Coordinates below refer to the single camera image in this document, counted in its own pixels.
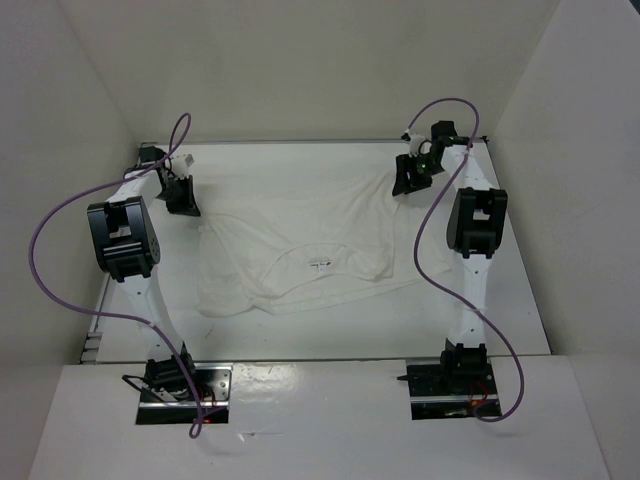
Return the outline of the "white tank top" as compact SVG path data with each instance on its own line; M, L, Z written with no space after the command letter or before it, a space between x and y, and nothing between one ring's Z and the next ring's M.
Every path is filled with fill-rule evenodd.
M299 191L207 193L199 228L198 311L287 315L414 284L426 213L392 194L391 172Z

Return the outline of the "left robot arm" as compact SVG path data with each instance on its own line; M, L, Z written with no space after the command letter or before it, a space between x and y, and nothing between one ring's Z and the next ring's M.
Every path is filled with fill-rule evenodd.
M87 208L101 270L120 285L134 315L143 319L138 324L147 359L143 381L152 396L167 393L178 400L193 397L199 375L161 293L161 248L148 207L159 200L170 214L198 217L193 163L190 154L165 158L163 150L143 147L139 163L126 171L118 190Z

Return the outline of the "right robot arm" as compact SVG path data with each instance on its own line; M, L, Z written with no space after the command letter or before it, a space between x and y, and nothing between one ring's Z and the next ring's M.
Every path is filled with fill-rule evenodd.
M485 308L492 258L502 242L508 195L487 179L474 154L466 151L469 139L457 134L452 121L433 124L429 139L410 131L401 139L408 143L408 152L396 157L394 196L426 189L440 173L452 180L455 199L446 228L454 265L450 289L463 297L457 302L437 373L420 371L407 379L420 386L432 384L437 395L474 393L489 372L479 315Z

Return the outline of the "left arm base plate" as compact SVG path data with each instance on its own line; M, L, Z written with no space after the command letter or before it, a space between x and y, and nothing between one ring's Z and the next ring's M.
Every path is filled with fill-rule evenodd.
M204 410L204 424L226 424L229 419L233 367L224 363L196 363L194 383ZM152 387L140 377L137 425L189 425L197 417L189 387Z

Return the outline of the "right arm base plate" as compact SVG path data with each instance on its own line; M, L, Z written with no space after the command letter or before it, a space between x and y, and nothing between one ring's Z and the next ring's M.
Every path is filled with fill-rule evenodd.
M397 377L408 386L413 420L471 418L502 415L490 364L483 373L451 376L436 362L407 361Z

